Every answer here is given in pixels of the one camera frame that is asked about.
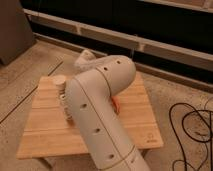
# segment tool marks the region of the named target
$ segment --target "screw hole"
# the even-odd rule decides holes
[[[110,155],[108,156],[108,159],[111,160],[111,159],[113,159],[114,157],[115,157],[114,154],[110,154]]]
[[[100,128],[96,128],[93,132],[94,132],[95,134],[97,134],[97,133],[99,133],[100,131],[101,131]]]
[[[82,104],[81,106],[80,106],[80,109],[84,109],[84,108],[86,108],[87,107],[87,104]]]

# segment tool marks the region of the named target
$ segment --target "wood grain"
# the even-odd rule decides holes
[[[119,118],[139,149],[163,146],[155,116],[139,73],[118,96]],[[74,123],[65,120],[52,77],[42,77],[17,152],[17,158],[88,153]]]

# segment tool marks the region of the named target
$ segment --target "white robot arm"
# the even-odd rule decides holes
[[[75,67],[81,71],[87,71],[97,66],[109,63],[112,60],[121,57],[121,55],[110,55],[102,58],[96,58],[96,56],[89,50],[84,50],[78,59],[75,61]]]
[[[68,110],[99,170],[149,171],[110,104],[111,96],[131,84],[135,71],[130,59],[116,56],[66,84]]]

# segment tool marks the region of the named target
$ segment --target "black cable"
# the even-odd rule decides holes
[[[175,165],[179,162],[183,162],[184,163],[184,170],[187,171],[188,170],[188,167],[190,167],[191,169],[193,169],[194,171],[199,171],[203,165],[206,163],[206,161],[208,160],[208,157],[209,157],[209,150],[208,150],[208,147],[207,147],[207,143],[210,143],[210,161],[211,161],[211,164],[210,164],[210,167],[211,167],[211,171],[213,171],[212,169],[212,137],[213,137],[213,132],[212,132],[212,120],[211,120],[211,115],[213,114],[213,111],[211,110],[207,110],[206,109],[206,105],[207,103],[205,104],[204,106],[204,109],[202,110],[197,110],[195,107],[193,107],[192,105],[188,104],[188,103],[176,103],[174,105],[171,106],[171,108],[169,109],[169,119],[170,119],[170,124],[172,126],[172,129],[173,129],[173,132],[177,138],[177,141],[180,145],[180,148],[181,148],[181,152],[182,152],[182,156],[183,156],[183,159],[179,159],[179,160],[175,160],[173,161],[172,163],[172,170],[174,171],[175,170]],[[205,149],[206,149],[206,157],[205,159],[201,162],[200,166],[196,169],[193,165],[191,165],[188,161],[187,161],[187,158],[186,158],[186,154],[185,154],[185,151],[184,151],[184,148],[183,148],[183,144],[181,142],[181,139],[179,138],[178,134],[177,134],[177,131],[174,127],[174,123],[173,123],[173,120],[172,120],[172,111],[175,107],[177,106],[186,106],[186,107],[189,107],[192,109],[192,111],[186,113],[183,118],[182,118],[182,129],[184,131],[184,133],[193,141],[197,142],[197,143],[202,143],[205,145]],[[202,113],[208,113],[209,114],[209,120],[210,122],[206,122],[206,118],[202,116]],[[201,137],[201,139],[198,139],[196,137],[193,137],[192,135],[190,135],[190,133],[187,131],[187,129],[185,128],[185,120],[186,118],[189,118],[189,117],[192,117],[192,116],[198,116],[200,118],[200,120],[202,121],[202,123],[207,127],[207,129],[209,130],[209,135],[208,134],[201,134],[199,132],[194,132],[197,136]]]
[[[207,107],[207,105],[208,105],[208,103],[209,103],[210,101],[213,101],[213,97],[209,98],[209,99],[206,101],[206,103],[204,104],[204,109],[207,109],[206,107]]]

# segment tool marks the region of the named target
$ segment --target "concrete floor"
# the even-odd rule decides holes
[[[34,159],[17,160],[16,151],[40,76],[78,73],[73,68],[78,55],[71,50],[38,41],[34,47],[9,66],[0,66],[0,171],[47,170]],[[197,108],[202,108],[213,95],[145,73],[142,73],[142,78],[164,140],[164,147],[149,151],[145,159],[151,170],[169,171],[172,161],[182,158],[169,124],[170,106],[177,102],[188,102]],[[198,167],[206,151],[204,145],[190,141],[181,132],[180,117],[185,111],[184,108],[176,110],[179,113],[176,115],[175,124],[184,139],[184,148],[187,149],[186,154],[190,162]],[[193,122],[199,128],[198,121]],[[48,160],[57,171],[96,170],[89,155],[52,157]],[[176,168],[178,171],[183,170],[181,164]],[[210,170],[209,162],[201,170]]]

